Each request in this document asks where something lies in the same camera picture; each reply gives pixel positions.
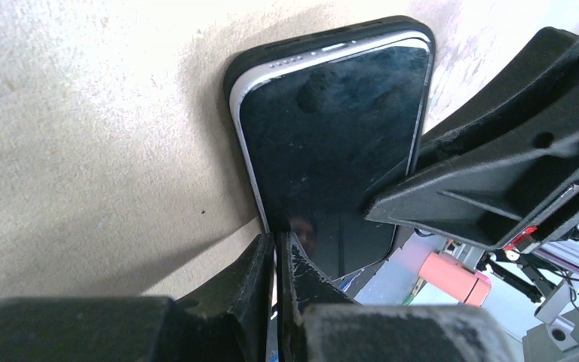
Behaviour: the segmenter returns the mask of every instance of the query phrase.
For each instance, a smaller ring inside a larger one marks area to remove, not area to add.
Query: phone screen
[[[363,208],[410,155],[429,62],[427,48],[391,44],[272,79],[241,104],[270,231],[295,232],[331,278],[391,250],[394,226],[366,221]]]

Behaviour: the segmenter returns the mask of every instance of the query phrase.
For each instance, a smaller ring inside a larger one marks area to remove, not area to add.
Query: pink cylinder
[[[489,295],[492,285],[487,283],[485,278],[478,278],[473,272],[464,268],[458,260],[450,255],[447,256],[430,254],[418,272],[418,276],[458,299],[459,302],[480,307]]]

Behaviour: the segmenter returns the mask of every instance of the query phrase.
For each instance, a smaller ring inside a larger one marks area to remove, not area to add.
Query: worn black plastic
[[[420,171],[377,195],[368,220],[486,250],[529,226],[558,240],[579,222],[579,36],[542,29],[419,155]]]
[[[230,266],[176,301],[188,360],[264,359],[273,250],[272,235],[259,235]]]
[[[281,362],[307,360],[302,314],[312,304],[354,304],[307,257],[294,233],[280,233],[277,243],[278,354]]]
[[[0,302],[0,361],[182,360],[172,299],[16,298]]]
[[[495,320],[472,306],[313,305],[309,361],[512,361]]]

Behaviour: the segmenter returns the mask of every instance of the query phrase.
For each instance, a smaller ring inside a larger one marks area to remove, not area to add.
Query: screw hole
[[[535,149],[548,149],[551,147],[553,143],[554,136],[550,132],[543,132],[539,133],[534,140],[532,141],[532,145]]]
[[[565,332],[559,330],[558,328],[552,330],[551,335],[558,342],[562,342],[567,338],[567,336],[565,336]]]
[[[194,308],[195,306],[199,305],[199,301],[196,299],[181,299],[178,301],[178,304],[183,309]]]

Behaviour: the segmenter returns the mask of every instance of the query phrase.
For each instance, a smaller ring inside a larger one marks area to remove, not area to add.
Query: textured wall
[[[0,1],[0,297],[138,294],[255,216],[219,92],[234,53],[411,15],[439,42],[429,128],[549,3]]]

